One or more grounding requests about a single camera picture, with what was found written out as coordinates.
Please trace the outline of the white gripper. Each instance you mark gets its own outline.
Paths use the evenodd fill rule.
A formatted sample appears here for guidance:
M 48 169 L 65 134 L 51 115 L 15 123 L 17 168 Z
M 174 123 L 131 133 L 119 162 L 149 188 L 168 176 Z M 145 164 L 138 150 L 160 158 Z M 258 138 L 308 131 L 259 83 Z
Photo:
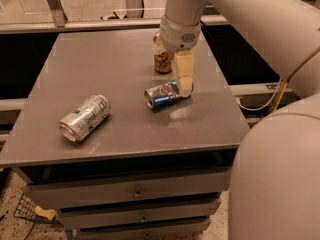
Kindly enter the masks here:
M 194 55 L 190 50 L 197 44 L 200 31 L 200 24 L 180 24 L 163 16 L 160 22 L 160 35 L 154 36 L 153 53 L 155 55 L 161 55 L 166 49 L 177 52 L 175 55 L 176 82 L 179 93 L 184 98 L 192 93 Z

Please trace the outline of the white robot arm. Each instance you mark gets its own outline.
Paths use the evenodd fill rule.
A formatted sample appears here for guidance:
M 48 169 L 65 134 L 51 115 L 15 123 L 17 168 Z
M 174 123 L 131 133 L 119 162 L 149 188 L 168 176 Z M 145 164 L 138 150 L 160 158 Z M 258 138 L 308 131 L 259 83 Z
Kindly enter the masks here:
M 229 187 L 230 240 L 320 240 L 320 12 L 302 0 L 167 0 L 160 35 L 171 52 L 192 49 L 206 5 L 292 90 L 242 140 Z

